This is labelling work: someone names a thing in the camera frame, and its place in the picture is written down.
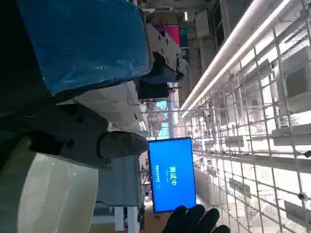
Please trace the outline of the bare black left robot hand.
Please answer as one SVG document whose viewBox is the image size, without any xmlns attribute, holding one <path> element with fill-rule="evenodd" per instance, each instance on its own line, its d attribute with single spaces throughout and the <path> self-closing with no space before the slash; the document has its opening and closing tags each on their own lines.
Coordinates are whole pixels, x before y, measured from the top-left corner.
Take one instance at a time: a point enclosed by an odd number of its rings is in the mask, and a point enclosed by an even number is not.
<svg viewBox="0 0 311 233">
<path fill-rule="evenodd" d="M 180 47 L 125 0 L 3 0 L 0 3 L 0 133 L 31 150 L 111 170 L 148 142 L 110 132 L 107 120 L 69 100 L 129 81 L 175 83 L 186 75 Z"/>
</svg>

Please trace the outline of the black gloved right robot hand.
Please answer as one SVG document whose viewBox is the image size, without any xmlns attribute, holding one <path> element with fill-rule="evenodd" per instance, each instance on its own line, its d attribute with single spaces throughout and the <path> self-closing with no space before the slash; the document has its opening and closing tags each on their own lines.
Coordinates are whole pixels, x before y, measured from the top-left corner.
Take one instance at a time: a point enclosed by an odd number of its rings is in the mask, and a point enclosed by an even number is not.
<svg viewBox="0 0 311 233">
<path fill-rule="evenodd" d="M 220 218 L 218 209 L 197 204 L 186 209 L 181 205 L 177 207 L 169 217 L 163 233 L 230 233 L 231 229 L 226 225 L 217 226 Z"/>
</svg>

